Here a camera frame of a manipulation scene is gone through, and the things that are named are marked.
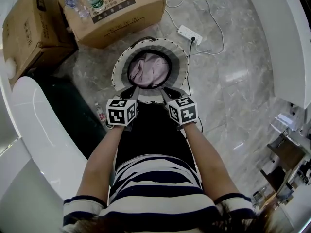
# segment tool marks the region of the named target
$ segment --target white device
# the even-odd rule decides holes
[[[198,106],[192,97],[172,100],[167,103],[170,118],[183,125],[198,119]]]
[[[311,104],[311,33],[300,0],[251,0],[271,55],[275,96]]]
[[[192,37],[195,37],[194,43],[196,45],[200,45],[202,42],[202,39],[203,39],[202,36],[200,36],[199,34],[197,34],[196,32],[192,31],[191,29],[187,28],[184,25],[181,25],[177,32],[178,32],[178,34],[185,37],[189,41],[191,41]]]
[[[136,101],[109,99],[106,114],[108,124],[127,126],[136,117]]]

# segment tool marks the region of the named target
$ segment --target black and white striped shirt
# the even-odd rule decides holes
[[[251,200],[227,194],[212,201],[197,173],[184,161],[165,155],[143,155],[123,163],[110,189],[109,205],[92,196],[64,201],[64,230],[79,219],[117,218],[132,232],[199,232],[198,225],[221,220],[222,205],[231,217],[255,216]]]

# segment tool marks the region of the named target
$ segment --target marble floor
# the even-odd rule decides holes
[[[225,50],[210,56],[192,49],[189,82],[205,137],[223,158],[238,189],[251,196],[266,182],[259,172],[270,156],[265,146],[287,126],[300,127],[303,112],[292,116],[290,105],[274,96],[270,54],[252,2],[208,1],[224,32]],[[222,48],[219,29],[204,0],[185,0],[180,7],[168,10],[178,26],[183,24],[204,37],[200,50],[217,52]],[[177,35],[164,13],[158,24],[104,50],[80,45],[55,76],[70,77],[95,112],[95,102],[104,108],[115,93],[110,80],[114,63],[134,41],[145,36],[171,39],[189,51],[190,42]]]

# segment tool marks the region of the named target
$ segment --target round basket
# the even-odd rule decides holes
[[[187,81],[188,55],[176,43],[168,39],[145,37],[135,42],[119,57],[112,71],[112,85],[117,91],[132,85],[128,69],[133,59],[141,52],[158,52],[170,62],[170,72],[166,81],[151,89],[140,89],[138,101],[143,103],[163,103],[161,89],[164,86],[181,88]]]

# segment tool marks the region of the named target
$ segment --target pink garment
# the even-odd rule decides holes
[[[129,78],[138,86],[156,87],[165,81],[169,70],[169,64],[164,58],[153,53],[145,53],[131,63]]]

